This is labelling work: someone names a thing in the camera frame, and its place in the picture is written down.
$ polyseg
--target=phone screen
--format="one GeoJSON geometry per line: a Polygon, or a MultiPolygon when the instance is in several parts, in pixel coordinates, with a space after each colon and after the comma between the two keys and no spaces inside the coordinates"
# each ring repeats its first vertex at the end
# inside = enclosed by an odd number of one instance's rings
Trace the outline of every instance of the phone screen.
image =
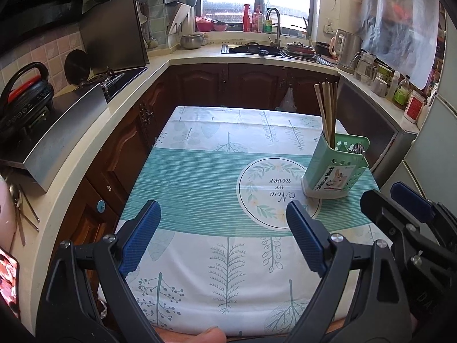
{"type": "Polygon", "coordinates": [[[17,260],[0,248],[0,295],[17,318],[19,318],[18,276],[19,264],[17,260]]]}

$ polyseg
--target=refrigerator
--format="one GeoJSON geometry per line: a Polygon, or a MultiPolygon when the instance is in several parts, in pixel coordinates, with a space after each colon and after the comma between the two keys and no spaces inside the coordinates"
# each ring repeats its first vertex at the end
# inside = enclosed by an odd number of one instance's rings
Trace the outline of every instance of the refrigerator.
{"type": "Polygon", "coordinates": [[[382,186],[403,182],[457,216],[457,29],[446,15],[446,47],[436,95],[426,121],[404,160],[382,186]]]}

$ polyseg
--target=kitchen counter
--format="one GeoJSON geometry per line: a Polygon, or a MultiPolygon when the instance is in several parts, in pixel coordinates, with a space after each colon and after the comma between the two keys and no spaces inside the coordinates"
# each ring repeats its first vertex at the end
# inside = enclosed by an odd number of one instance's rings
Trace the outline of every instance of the kitchen counter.
{"type": "MultiPolygon", "coordinates": [[[[148,69],[126,86],[89,127],[62,165],[46,194],[43,194],[37,184],[26,181],[19,176],[17,177],[18,182],[23,185],[30,203],[41,220],[38,225],[40,228],[39,233],[36,233],[27,223],[24,223],[27,244],[22,247],[17,236],[11,250],[12,255],[17,258],[20,265],[19,306],[21,320],[31,332],[34,332],[38,303],[53,245],[78,185],[114,128],[140,96],[168,67],[194,63],[250,63],[299,68],[329,75],[341,74],[345,79],[362,89],[367,94],[367,97],[372,99],[374,106],[382,109],[394,122],[403,125],[402,127],[409,128],[412,133],[417,129],[411,123],[409,125],[403,124],[401,110],[392,104],[387,104],[388,102],[385,99],[373,98],[376,95],[370,95],[371,92],[369,89],[365,89],[366,87],[363,84],[356,81],[353,76],[341,73],[335,67],[283,57],[221,54],[221,44],[207,45],[191,51],[177,50],[172,54],[150,57],[149,61],[148,69]]],[[[26,203],[24,203],[24,212],[28,217],[33,217],[26,203]]]]}

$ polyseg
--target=tablecloth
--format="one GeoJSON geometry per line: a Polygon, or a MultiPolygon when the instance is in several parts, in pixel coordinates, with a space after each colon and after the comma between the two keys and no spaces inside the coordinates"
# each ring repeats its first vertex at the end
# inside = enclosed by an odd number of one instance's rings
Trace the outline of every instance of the tablecloth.
{"type": "MultiPolygon", "coordinates": [[[[320,117],[254,109],[178,107],[143,167],[118,229],[149,199],[162,219],[138,268],[126,280],[155,326],[231,336],[291,330],[319,277],[287,226],[299,200],[330,232],[352,242],[384,238],[360,212],[366,170],[339,200],[305,197],[300,178],[322,130],[320,117]]],[[[337,122],[339,133],[346,131],[337,122]]],[[[335,318],[346,315],[352,271],[335,318]]]]}

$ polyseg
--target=faucet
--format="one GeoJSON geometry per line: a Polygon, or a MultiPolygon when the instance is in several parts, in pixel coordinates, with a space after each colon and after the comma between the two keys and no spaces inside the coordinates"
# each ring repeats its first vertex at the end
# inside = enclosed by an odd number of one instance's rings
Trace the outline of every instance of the faucet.
{"type": "Polygon", "coordinates": [[[276,47],[276,48],[280,49],[280,46],[281,46],[281,38],[280,38],[280,36],[281,36],[281,14],[279,13],[279,10],[276,9],[275,7],[269,8],[266,13],[265,20],[270,19],[270,15],[273,10],[276,11],[276,15],[278,16],[278,31],[276,33],[276,41],[270,42],[270,45],[272,47],[276,47]]]}

